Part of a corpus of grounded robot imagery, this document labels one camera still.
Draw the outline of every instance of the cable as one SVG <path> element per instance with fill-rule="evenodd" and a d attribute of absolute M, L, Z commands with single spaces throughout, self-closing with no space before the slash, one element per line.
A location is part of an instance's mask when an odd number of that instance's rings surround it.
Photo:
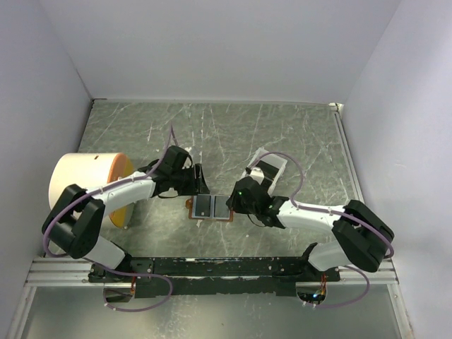
<path fill-rule="evenodd" d="M 171 128 L 170 128 L 169 133 L 168 133 L 167 142 L 165 144 L 165 147 L 163 148 L 162 156 L 157 161 L 157 163 L 145 175 L 143 175 L 142 177 L 135 178 L 134 179 L 135 181 L 147 179 L 159 167 L 159 165 L 163 161 L 163 158 L 165 157 L 165 154 L 166 154 L 166 152 L 168 150 L 168 147 L 170 146 L 170 141 L 171 141 L 171 137 L 172 137 L 173 133 L 174 133 L 174 129 L 173 129 L 172 125 L 171 125 Z M 49 250 L 49 243 L 50 243 L 49 234 L 52 231 L 53 227 L 56 225 L 56 223 L 63 217 L 63 215 L 68 213 L 70 210 L 72 210 L 75 206 L 77 206 L 79 203 L 81 203 L 85 199 L 90 198 L 91 196 L 94 196 L 96 194 L 99 194 L 101 191 L 106 192 L 106 191 L 109 191 L 110 189 L 113 189 L 115 187 L 124 185 L 124 184 L 129 183 L 129 182 L 132 182 L 132 178 L 125 178 L 125 179 L 117 180 L 115 182 L 112 182 L 111 184 L 108 184 L 108 185 L 104 186 L 102 189 L 96 189 L 94 191 L 88 192 L 88 193 L 84 194 L 83 196 L 81 196 L 80 198 L 78 198 L 75 201 L 73 201 L 72 203 L 70 203 L 69 205 L 67 205 L 49 223 L 49 226 L 47 227 L 47 229 L 44 232 L 44 236 L 42 237 L 42 246 L 44 247 L 44 251 L 45 251 L 46 255 L 48 255 L 48 256 L 50 256 L 52 258 L 61 258 L 62 256 L 67 255 L 66 253 L 64 253 L 64 254 L 53 254 Z"/>
<path fill-rule="evenodd" d="M 173 129 L 172 124 L 171 124 L 171 127 L 170 127 L 170 129 L 169 129 L 168 139 L 167 139 L 167 141 L 166 141 L 165 147 L 163 148 L 162 156 L 161 156 L 160 159 L 157 161 L 157 163 L 156 163 L 156 164 L 155 164 L 155 165 L 154 165 L 154 166 L 153 166 L 153 167 L 152 167 L 145 175 L 143 175 L 142 177 L 136 177 L 136 178 L 134 179 L 135 181 L 147 179 L 147 178 L 148 178 L 148 177 L 149 177 L 149 176 L 150 176 L 150 175 L 151 175 L 151 174 L 159 167 L 159 165 L 162 163 L 163 158 L 165 157 L 165 154 L 166 154 L 166 152 L 167 152 L 167 150 L 168 150 L 168 148 L 169 148 L 169 146 L 170 146 L 171 137 L 174 138 L 174 143 L 177 144 L 177 140 L 175 139 L 175 134 L 174 134 L 174 129 Z M 122 180 L 118 180 L 118 181 L 112 182 L 111 184 L 108 184 L 108 185 L 104 186 L 102 189 L 96 189 L 96 190 L 94 190 L 94 191 L 91 191 L 91 192 L 88 192 L 88 193 L 84 194 L 84 195 L 81 196 L 80 198 L 76 199 L 75 201 L 73 201 L 72 203 L 70 203 L 69 205 L 67 205 L 67 206 L 66 206 L 60 213 L 58 213 L 58 214 L 56 215 L 56 217 L 49 223 L 49 226 L 47 226 L 47 229 L 46 229 L 45 232 L 44 232 L 44 235 L 43 235 L 43 237 L 42 237 L 42 246 L 44 247 L 44 251 L 45 251 L 46 255 L 48 255 L 48 256 L 50 256 L 50 257 L 52 257 L 52 258 L 61 258 L 62 256 L 67 255 L 66 253 L 64 253 L 64 254 L 54 254 L 54 253 L 52 253 L 52 252 L 50 251 L 50 249 L 49 249 L 49 243 L 50 243 L 49 234 L 50 234 L 50 232 L 52 231 L 53 227 L 56 225 L 56 223 L 63 217 L 63 215 L 65 215 L 66 213 L 68 213 L 69 211 L 71 211 L 73 208 L 75 208 L 80 202 L 84 201 L 85 199 L 90 198 L 91 196 L 94 196 L 94 195 L 96 195 L 96 194 L 99 194 L 99 193 L 101 193 L 102 191 L 103 191 L 103 192 L 109 191 L 110 189 L 113 189 L 113 188 L 115 188 L 115 187 L 118 187 L 118 186 L 124 185 L 124 184 L 126 184 L 126 183 L 132 182 L 132 180 L 133 180 L 132 178 L 126 178 L 126 179 L 122 179 Z M 113 309 L 113 310 L 115 310 L 115 311 L 122 311 L 122 312 L 141 312 L 141 311 L 147 311 L 147 310 L 149 310 L 149 309 L 154 309 L 155 307 L 160 306 L 161 304 L 165 303 L 165 302 L 171 297 L 172 290 L 173 290 L 173 286 L 172 286 L 171 280 L 170 280 L 169 278 L 163 276 L 163 275 L 154 274 L 154 273 L 126 273 L 126 272 L 121 272 L 121 271 L 118 271 L 118 270 L 112 270 L 111 268 L 108 268 L 108 267 L 106 267 L 106 266 L 103 266 L 103 265 L 100 264 L 100 263 L 96 263 L 95 261 L 92 261 L 92 260 L 90 260 L 90 259 L 88 259 L 88 258 L 84 258 L 84 259 L 87 260 L 87 261 L 89 261 L 89 262 L 91 262 L 91 263 L 94 263 L 95 265 L 97 265 L 97 266 L 99 266 L 99 267 L 102 267 L 103 269 L 105 269 L 105 270 L 107 270 L 107 271 L 109 271 L 110 273 L 113 273 L 113 274 L 124 275 L 124 276 L 127 276 L 127 277 L 149 277 L 149 278 L 159 278 L 159 279 L 165 280 L 165 281 L 168 283 L 168 285 L 169 285 L 169 292 L 168 292 L 167 296 L 166 296 L 163 300 L 161 300 L 161 301 L 158 302 L 157 304 L 154 304 L 154 305 L 152 305 L 152 306 L 145 307 L 145 308 L 142 308 L 142 309 L 122 309 L 122 308 L 120 308 L 120 307 L 113 307 L 112 305 L 110 305 L 110 304 L 107 302 L 107 298 L 106 298 L 105 293 L 104 293 L 105 306 L 108 307 L 108 308 L 110 308 L 110 309 Z"/>
<path fill-rule="evenodd" d="M 159 307 L 161 304 L 164 304 L 171 297 L 171 294 L 172 294 L 172 291 L 173 291 L 173 285 L 172 285 L 171 280 L 168 277 L 165 277 L 164 275 L 155 274 L 155 273 L 127 273 L 127 272 L 121 272 L 119 270 L 112 270 L 111 268 L 103 266 L 102 264 L 96 263 L 95 261 L 92 261 L 90 259 L 85 258 L 85 260 L 87 260 L 87 261 L 89 261 L 91 263 L 94 263 L 95 265 L 103 268 L 104 270 L 107 270 L 108 272 L 116 274 L 116 275 L 124 275 L 126 277 L 159 278 L 159 279 L 162 279 L 162 280 L 166 281 L 168 283 L 168 285 L 169 285 L 169 291 L 168 291 L 168 294 L 165 296 L 165 298 L 163 298 L 159 302 L 155 303 L 154 305 L 151 305 L 151 306 L 148 306 L 148 307 L 143 307 L 142 309 L 123 309 L 121 307 L 114 307 L 111 304 L 109 304 L 109 302 L 107 301 L 107 296 L 105 295 L 105 292 L 104 292 L 104 294 L 103 294 L 104 305 L 106 307 L 108 307 L 109 309 L 112 309 L 113 311 L 129 312 L 129 313 L 148 311 L 150 309 L 154 309 L 156 307 Z"/>
<path fill-rule="evenodd" d="M 360 270 L 358 268 L 355 268 L 353 266 L 346 265 L 344 267 L 346 267 L 346 268 L 348 268 L 350 270 L 354 270 L 355 272 L 358 272 L 366 280 L 366 288 L 364 289 L 363 293 L 361 293 L 358 297 L 356 297 L 354 299 L 351 299 L 351 300 L 348 300 L 346 302 L 340 302 L 338 304 L 332 304 L 332 305 L 325 305 L 325 304 L 315 305 L 314 307 L 316 309 L 336 309 L 338 307 L 351 305 L 351 304 L 354 304 L 355 302 L 358 302 L 362 298 L 364 298 L 366 296 L 366 294 L 369 292 L 369 290 L 370 290 L 370 281 L 369 281 L 369 278 L 367 277 L 367 275 L 365 275 L 362 270 Z"/>
<path fill-rule="evenodd" d="M 357 222 L 359 225 L 363 226 L 364 228 L 368 229 L 370 232 L 374 233 L 387 247 L 389 250 L 389 255 L 385 256 L 385 258 L 391 258 L 394 255 L 394 248 L 391 245 L 391 243 L 387 240 L 387 238 L 385 238 L 379 231 L 375 230 L 371 225 L 369 225 L 367 222 L 360 220 L 359 218 L 356 218 L 355 216 L 348 214 L 348 213 L 344 213 L 344 212 L 339 212 L 336 210 L 329 210 L 326 208 L 316 208 L 316 207 L 310 207 L 310 206 L 304 206 L 304 205 L 298 205 L 297 202 L 295 201 L 295 195 L 297 195 L 297 193 L 302 189 L 303 187 L 303 181 L 304 181 L 304 175 L 303 175 L 303 169 L 302 166 L 300 165 L 300 163 L 298 161 L 296 161 L 293 157 L 291 157 L 288 154 L 282 153 L 282 152 L 267 152 L 262 154 L 261 156 L 257 157 L 253 163 L 250 165 L 251 167 L 256 166 L 256 164 L 259 162 L 260 159 L 262 159 L 263 157 L 270 155 L 270 154 L 276 154 L 276 155 L 281 155 L 289 160 L 291 160 L 298 168 L 299 170 L 299 174 L 300 174 L 300 179 L 299 179 L 299 185 L 298 187 L 293 191 L 293 193 L 289 196 L 290 199 L 290 203 L 295 207 L 295 208 L 299 208 L 302 210 L 309 210 L 311 212 L 320 212 L 320 213 L 327 213 L 327 214 L 334 214 L 334 215 L 339 215 L 341 217 L 347 218 L 353 222 Z M 366 289 L 364 290 L 364 292 L 357 298 L 352 299 L 348 302 L 342 302 L 339 304 L 334 304 L 334 305 L 325 305 L 325 306 L 319 306 L 321 308 L 324 309 L 332 309 L 332 308 L 336 308 L 336 307 L 342 307 L 342 306 L 347 306 L 350 304 L 354 304 L 355 302 L 358 302 L 359 300 L 361 300 L 368 292 L 369 292 L 369 288 L 370 288 L 370 282 L 368 277 L 364 274 L 364 272 L 358 268 L 354 268 L 352 266 L 345 266 L 347 268 L 349 268 L 350 270 L 354 270 L 355 272 L 358 272 L 360 275 L 363 276 L 363 278 L 366 280 Z"/>
<path fill-rule="evenodd" d="M 270 154 L 277 154 L 277 155 L 281 155 L 283 157 L 286 157 L 287 159 L 293 161 L 293 163 L 295 163 L 295 165 L 297 166 L 299 173 L 300 173 L 300 181 L 299 181 L 299 185 L 298 187 L 294 190 L 294 192 L 289 196 L 290 198 L 290 202 L 292 203 L 292 205 L 296 208 L 299 208 L 301 210 L 309 210 L 311 212 L 320 212 L 320 213 L 327 213 L 327 214 L 335 214 L 335 215 L 339 215 L 341 217 L 347 218 L 353 222 L 357 222 L 358 224 L 360 224 L 361 226 L 363 226 L 364 228 L 368 229 L 370 232 L 374 233 L 387 247 L 389 250 L 389 255 L 385 256 L 385 258 L 391 258 L 394 255 L 394 248 L 391 245 L 391 243 L 387 240 L 387 238 L 385 238 L 384 235 L 382 235 L 379 231 L 375 230 L 371 225 L 369 225 L 367 222 L 360 220 L 358 218 L 356 218 L 355 216 L 348 214 L 348 213 L 344 213 L 344 212 L 340 212 L 337 210 L 329 210 L 327 208 L 318 208 L 318 207 L 310 207 L 310 206 L 304 206 L 304 205 L 297 205 L 297 202 L 295 201 L 295 195 L 302 189 L 303 187 L 303 170 L 302 170 L 302 166 L 299 164 L 298 161 L 296 161 L 293 157 L 291 157 L 290 155 L 287 155 L 285 153 L 282 152 L 267 152 L 262 154 L 260 157 L 257 157 L 253 164 L 251 164 L 250 167 L 255 166 L 258 161 L 260 159 L 262 159 L 263 157 L 270 155 Z"/>

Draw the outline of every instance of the metal floor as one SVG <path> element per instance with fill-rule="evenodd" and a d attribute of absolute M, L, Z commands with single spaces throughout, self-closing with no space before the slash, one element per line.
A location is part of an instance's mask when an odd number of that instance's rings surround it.
<path fill-rule="evenodd" d="M 230 194 L 255 150 L 264 147 L 301 162 L 306 179 L 298 201 L 339 205 L 362 199 L 340 120 L 327 105 L 97 101 L 80 152 L 124 152 L 136 167 L 146 165 L 159 157 L 170 121 L 180 146 L 194 147 L 199 155 L 195 161 L 202 157 L 214 194 Z M 295 166 L 288 163 L 275 193 L 287 196 L 298 182 Z M 230 223 L 198 223 L 188 219 L 184 202 L 141 202 L 130 228 L 104 228 L 102 235 L 134 256 L 296 256 L 310 243 L 327 240 L 316 232 L 259 228 L 241 215 Z M 46 280 L 46 261 L 56 269 L 53 281 Z M 361 302 L 339 310 L 313 311 L 295 297 L 206 295 L 172 297 L 139 314 L 103 307 L 102 288 L 83 281 L 89 264 L 67 265 L 49 259 L 33 264 L 32 270 L 44 271 L 30 271 L 25 285 L 35 298 L 22 338 L 401 338 L 404 324 L 390 261 L 369 275 L 373 285 Z M 352 299 L 365 287 L 357 274 L 345 271 L 341 277 L 343 281 L 329 284 L 328 303 Z M 156 301 L 138 299 L 127 307 Z"/>

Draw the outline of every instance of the tape roll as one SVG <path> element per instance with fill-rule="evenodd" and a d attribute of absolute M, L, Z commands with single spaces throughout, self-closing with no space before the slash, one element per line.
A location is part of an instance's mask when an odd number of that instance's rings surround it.
<path fill-rule="evenodd" d="M 53 208 L 63 190 L 72 184 L 96 187 L 115 182 L 133 173 L 130 159 L 123 153 L 68 153 L 54 168 L 49 184 L 49 205 Z M 130 221 L 133 204 L 105 217 L 102 225 L 124 227 Z"/>

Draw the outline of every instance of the metal sheet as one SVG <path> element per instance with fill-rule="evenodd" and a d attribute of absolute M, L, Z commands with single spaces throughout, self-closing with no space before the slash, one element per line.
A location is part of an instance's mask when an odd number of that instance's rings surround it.
<path fill-rule="evenodd" d="M 328 302 L 364 288 L 328 288 Z M 145 307 L 160 299 L 137 299 Z M 315 311 L 295 297 L 211 295 L 172 297 L 139 314 L 103 307 L 102 289 L 40 287 L 23 339 L 41 338 L 400 338 L 388 290 L 375 285 L 355 305 Z"/>
<path fill-rule="evenodd" d="M 352 182 L 327 105 L 163 104 L 97 101 L 80 152 L 124 152 L 136 167 L 161 154 L 170 122 L 183 148 L 202 161 L 212 194 L 232 192 L 259 147 L 281 150 L 304 167 L 297 200 L 339 205 L 354 196 Z M 288 163 L 275 194 L 297 187 Z M 297 256 L 325 236 L 311 231 L 259 228 L 245 215 L 233 222 L 189 220 L 186 198 L 141 201 L 127 230 L 104 227 L 102 236 L 134 256 Z"/>

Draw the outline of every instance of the white enclosure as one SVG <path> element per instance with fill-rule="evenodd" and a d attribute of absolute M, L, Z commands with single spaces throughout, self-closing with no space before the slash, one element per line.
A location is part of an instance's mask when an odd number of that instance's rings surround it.
<path fill-rule="evenodd" d="M 93 98 L 345 104 L 415 335 L 450 336 L 450 0 L 2 1 L 0 42 L 0 338 Z"/>
<path fill-rule="evenodd" d="M 344 102 L 399 0 L 41 0 L 93 97 Z"/>

